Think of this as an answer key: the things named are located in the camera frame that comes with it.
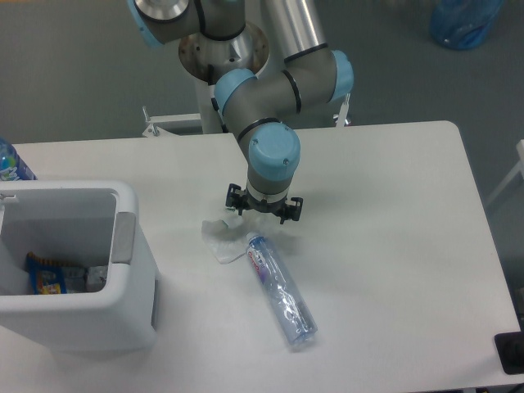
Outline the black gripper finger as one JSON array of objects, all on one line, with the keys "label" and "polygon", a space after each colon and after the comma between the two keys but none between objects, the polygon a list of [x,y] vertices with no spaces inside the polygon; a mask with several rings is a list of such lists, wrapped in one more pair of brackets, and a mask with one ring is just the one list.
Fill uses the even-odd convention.
[{"label": "black gripper finger", "polygon": [[231,211],[236,211],[238,215],[242,215],[243,211],[248,208],[246,191],[242,190],[239,185],[230,183],[228,185],[225,206]]},{"label": "black gripper finger", "polygon": [[298,222],[300,220],[301,211],[304,200],[301,197],[292,197],[289,201],[284,201],[279,209],[280,224],[291,220]]}]

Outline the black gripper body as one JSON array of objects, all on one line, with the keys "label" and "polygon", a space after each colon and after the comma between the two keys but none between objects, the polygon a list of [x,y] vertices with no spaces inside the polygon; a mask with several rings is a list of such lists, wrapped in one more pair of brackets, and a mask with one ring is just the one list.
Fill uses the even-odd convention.
[{"label": "black gripper body", "polygon": [[248,192],[246,194],[247,205],[245,210],[255,210],[263,214],[281,214],[286,205],[286,199],[287,197],[283,196],[275,201],[265,199],[259,201]]}]

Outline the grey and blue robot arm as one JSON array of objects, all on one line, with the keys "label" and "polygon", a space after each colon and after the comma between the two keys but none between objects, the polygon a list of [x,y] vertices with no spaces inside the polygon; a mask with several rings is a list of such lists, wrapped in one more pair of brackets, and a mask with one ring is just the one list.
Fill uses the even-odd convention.
[{"label": "grey and blue robot arm", "polygon": [[187,72],[208,86],[211,109],[237,140],[247,163],[246,185],[231,184],[225,204],[297,221],[303,201],[289,196],[300,141],[284,118],[350,93],[354,72],[346,54],[324,38],[311,1],[269,1],[284,69],[260,77],[266,34],[246,19],[243,1],[131,1],[129,11],[152,47],[178,42]]}]

